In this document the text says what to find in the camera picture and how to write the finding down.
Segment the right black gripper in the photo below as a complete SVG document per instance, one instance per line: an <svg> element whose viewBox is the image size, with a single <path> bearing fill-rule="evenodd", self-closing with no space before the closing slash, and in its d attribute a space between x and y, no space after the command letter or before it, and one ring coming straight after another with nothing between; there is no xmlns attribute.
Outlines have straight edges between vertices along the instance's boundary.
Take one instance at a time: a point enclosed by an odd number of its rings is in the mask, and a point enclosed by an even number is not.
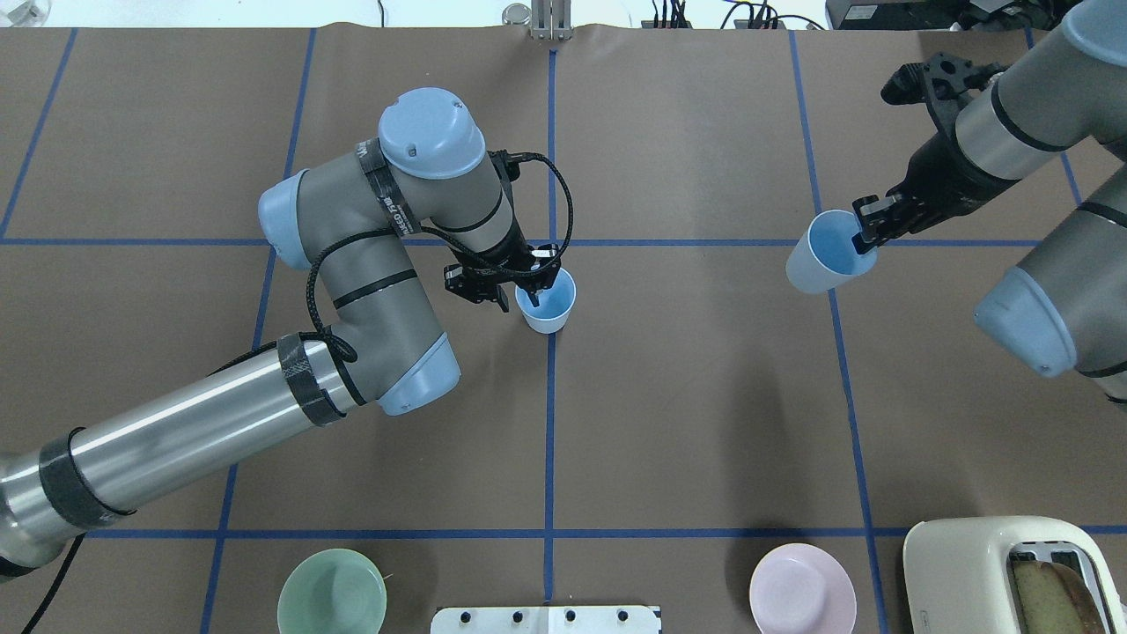
<svg viewBox="0 0 1127 634"><path fill-rule="evenodd" d="M938 132L909 157L904 180L887 195L853 200L861 229L851 236L851 245L857 255L870 255L905 233L967 216L1008 188L1006 178L986 173L962 157L952 137Z"/></svg>

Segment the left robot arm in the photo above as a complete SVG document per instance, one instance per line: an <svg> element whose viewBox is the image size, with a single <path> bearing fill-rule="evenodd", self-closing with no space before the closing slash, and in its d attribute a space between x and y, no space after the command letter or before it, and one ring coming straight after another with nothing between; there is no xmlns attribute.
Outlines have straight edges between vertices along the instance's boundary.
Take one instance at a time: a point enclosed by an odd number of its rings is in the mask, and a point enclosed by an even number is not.
<svg viewBox="0 0 1127 634"><path fill-rule="evenodd" d="M530 245L512 181L538 152L488 150L453 92L405 92L378 134L261 193L259 225L307 270L309 332L246 352L165 398L3 457L3 581L48 565L68 542L142 504L375 402L402 416L447 394L461 369L405 238L438 238L446 291L511 309L515 284L551 289L566 245Z"/></svg>

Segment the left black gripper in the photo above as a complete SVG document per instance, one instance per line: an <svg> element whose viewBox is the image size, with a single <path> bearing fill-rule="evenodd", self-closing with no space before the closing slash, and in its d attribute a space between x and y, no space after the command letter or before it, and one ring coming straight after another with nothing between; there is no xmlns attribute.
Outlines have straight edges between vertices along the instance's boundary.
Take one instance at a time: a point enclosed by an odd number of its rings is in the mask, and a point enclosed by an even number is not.
<svg viewBox="0 0 1127 634"><path fill-rule="evenodd" d="M444 269L444 289L471 304L490 302L499 309L511 309L503 289L511 282L524 292L529 306L540 306L539 278L558 276L564 255L562 247L531 247L526 240L506 242L491 257L472 252L456 241L449 241L449 245L456 262Z"/></svg>

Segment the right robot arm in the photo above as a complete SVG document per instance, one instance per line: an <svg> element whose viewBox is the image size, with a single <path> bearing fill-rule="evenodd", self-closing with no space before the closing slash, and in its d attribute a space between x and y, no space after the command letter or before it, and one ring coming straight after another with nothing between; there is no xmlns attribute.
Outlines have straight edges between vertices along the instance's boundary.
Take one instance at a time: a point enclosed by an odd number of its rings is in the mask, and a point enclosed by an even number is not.
<svg viewBox="0 0 1127 634"><path fill-rule="evenodd" d="M1066 212L975 306L975 324L1045 378L1074 373L1124 409L1124 3L1081 1L1011 63L937 53L902 65L881 90L921 104L933 134L904 177L852 202L848 250L970 216L1084 142L1118 166Z"/></svg>

